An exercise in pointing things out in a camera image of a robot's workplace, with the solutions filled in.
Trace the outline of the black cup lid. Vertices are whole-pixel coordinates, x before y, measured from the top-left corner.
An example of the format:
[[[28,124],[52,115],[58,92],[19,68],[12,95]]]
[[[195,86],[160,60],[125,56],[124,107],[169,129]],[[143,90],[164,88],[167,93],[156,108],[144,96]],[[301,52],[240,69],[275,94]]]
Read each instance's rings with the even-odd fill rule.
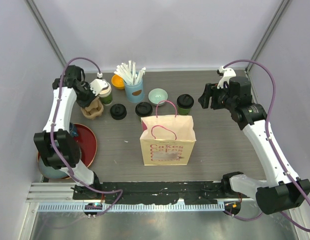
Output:
[[[193,97],[187,93],[181,94],[176,100],[178,107],[182,109],[191,109],[194,102]]]
[[[153,107],[148,102],[140,102],[135,106],[135,113],[139,117],[148,117],[153,113]]]

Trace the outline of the pink paper gift bag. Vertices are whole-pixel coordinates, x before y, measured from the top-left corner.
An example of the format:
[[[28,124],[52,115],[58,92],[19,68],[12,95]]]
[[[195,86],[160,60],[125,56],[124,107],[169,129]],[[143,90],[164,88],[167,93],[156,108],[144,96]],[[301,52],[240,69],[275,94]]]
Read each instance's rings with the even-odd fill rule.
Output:
[[[142,117],[143,132],[139,138],[145,166],[184,166],[191,157],[196,134],[191,115],[179,115],[177,108],[171,115]]]

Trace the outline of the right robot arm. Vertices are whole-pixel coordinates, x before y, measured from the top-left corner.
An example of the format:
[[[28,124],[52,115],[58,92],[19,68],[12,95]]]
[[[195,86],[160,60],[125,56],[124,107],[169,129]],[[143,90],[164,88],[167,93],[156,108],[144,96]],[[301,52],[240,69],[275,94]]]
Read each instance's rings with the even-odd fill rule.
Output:
[[[241,193],[254,199],[266,215],[297,208],[304,202],[304,194],[310,193],[310,181],[299,177],[278,148],[271,125],[266,122],[267,113],[262,105],[253,102],[251,82],[246,77],[207,83],[198,102],[203,109],[230,112],[251,142],[266,176],[266,181],[260,181],[239,171],[224,174],[220,190],[225,197]]]

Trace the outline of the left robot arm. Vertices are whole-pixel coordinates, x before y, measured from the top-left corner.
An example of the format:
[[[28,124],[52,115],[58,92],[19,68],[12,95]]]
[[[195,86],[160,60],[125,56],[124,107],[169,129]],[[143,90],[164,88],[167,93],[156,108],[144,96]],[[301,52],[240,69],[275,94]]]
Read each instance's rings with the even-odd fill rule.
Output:
[[[49,118],[43,130],[34,134],[34,144],[46,167],[66,174],[75,182],[74,192],[95,200],[101,195],[101,183],[83,162],[83,151],[71,135],[70,122],[74,104],[84,111],[92,110],[94,116],[103,111],[99,80],[88,83],[81,67],[69,65],[54,80],[52,89]]]

